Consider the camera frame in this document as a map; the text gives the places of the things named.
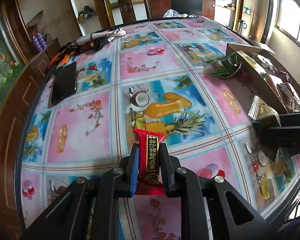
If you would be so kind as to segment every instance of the window frame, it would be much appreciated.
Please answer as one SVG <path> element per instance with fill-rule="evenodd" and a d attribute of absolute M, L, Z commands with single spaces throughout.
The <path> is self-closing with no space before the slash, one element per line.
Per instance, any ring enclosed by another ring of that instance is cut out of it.
<path fill-rule="evenodd" d="M 294 0 L 294 2 L 298 5 L 298 7 L 300 8 L 300 5 L 298 4 L 298 2 L 296 0 Z M 278 8 L 277 8 L 277 18 L 276 18 L 276 22 L 274 27 L 276 29 L 278 29 L 279 31 L 281 31 L 283 34 L 285 34 L 286 36 L 288 36 L 295 44 L 297 44 L 300 47 L 300 42 L 298 41 L 299 38 L 299 34 L 300 34 L 300 23 L 299 23 L 299 30 L 298 30 L 298 35 L 297 38 L 294 38 L 291 34 L 289 34 L 286 30 L 284 30 L 283 28 L 281 28 L 279 26 L 279 21 L 280 21 L 280 14 L 281 14 L 281 6 L 282 6 L 282 0 L 278 0 Z"/>

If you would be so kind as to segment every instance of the thermos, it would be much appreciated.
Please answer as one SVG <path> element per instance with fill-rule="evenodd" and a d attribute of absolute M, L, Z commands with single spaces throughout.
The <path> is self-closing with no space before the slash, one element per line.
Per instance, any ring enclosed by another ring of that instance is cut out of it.
<path fill-rule="evenodd" d="M 240 35 L 243 35 L 243 30 L 247 28 L 247 24 L 244 22 L 244 20 L 238 21 L 238 27 L 237 27 L 237 33 Z"/>
<path fill-rule="evenodd" d="M 45 49 L 47 47 L 47 44 L 44 41 L 44 38 L 42 37 L 41 33 L 38 33 L 38 40 L 39 40 L 39 43 L 40 43 L 42 49 Z"/>
<path fill-rule="evenodd" d="M 37 49 L 38 52 L 41 52 L 43 50 L 37 37 L 33 36 L 32 42 L 35 45 L 35 48 Z"/>

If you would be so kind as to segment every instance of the purple bottle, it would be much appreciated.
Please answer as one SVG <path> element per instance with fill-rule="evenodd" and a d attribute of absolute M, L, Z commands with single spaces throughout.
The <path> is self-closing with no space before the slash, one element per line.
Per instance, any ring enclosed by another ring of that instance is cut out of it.
<path fill-rule="evenodd" d="M 37 49 L 38 52 L 41 52 L 42 51 L 42 47 L 38 41 L 38 39 L 36 37 L 32 37 L 32 42 L 33 44 L 35 45 L 35 48 Z"/>
<path fill-rule="evenodd" d="M 47 43 L 45 42 L 44 38 L 42 37 L 41 33 L 38 33 L 38 40 L 42 47 L 42 49 L 45 49 L 47 47 Z"/>

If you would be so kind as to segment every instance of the blue gripper pad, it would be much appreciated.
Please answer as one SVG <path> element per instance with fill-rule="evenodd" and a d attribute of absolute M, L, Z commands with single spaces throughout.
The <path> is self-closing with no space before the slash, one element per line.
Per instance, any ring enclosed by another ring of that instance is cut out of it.
<path fill-rule="evenodd" d="M 135 152 L 135 157 L 134 157 L 134 162 L 133 162 L 132 172 L 131 172 L 131 187 L 130 187 L 131 196 L 134 196 L 134 193 L 137 190 L 138 172 L 139 172 L 139 147 L 137 147 Z"/>

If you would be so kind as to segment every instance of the cardboard box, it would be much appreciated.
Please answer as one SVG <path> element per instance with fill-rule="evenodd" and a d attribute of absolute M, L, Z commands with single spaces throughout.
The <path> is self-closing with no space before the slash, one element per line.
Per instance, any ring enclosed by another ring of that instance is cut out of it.
<path fill-rule="evenodd" d="M 227 50 L 226 50 L 226 56 L 230 55 L 231 53 L 235 51 L 243 51 L 246 54 L 250 54 L 251 52 L 258 53 L 262 55 L 263 57 L 268 58 L 271 63 L 277 68 L 278 71 L 283 71 L 289 74 L 292 86 L 297 92 L 297 94 L 300 96 L 300 86 L 297 83 L 297 81 L 293 78 L 293 76 L 289 73 L 289 71 L 268 51 L 254 47 L 249 45 L 243 45 L 243 44 L 228 44 Z M 276 95 L 276 93 L 272 90 L 272 88 L 268 85 L 266 80 L 260 76 L 260 74 L 255 70 L 254 67 L 252 67 L 251 62 L 248 62 L 244 57 L 240 56 L 238 54 L 238 60 L 241 60 L 242 63 L 242 70 L 249 73 L 252 77 L 252 84 L 254 87 L 258 90 L 260 93 L 261 98 L 272 108 L 274 108 L 279 114 L 287 114 L 287 110 Z"/>

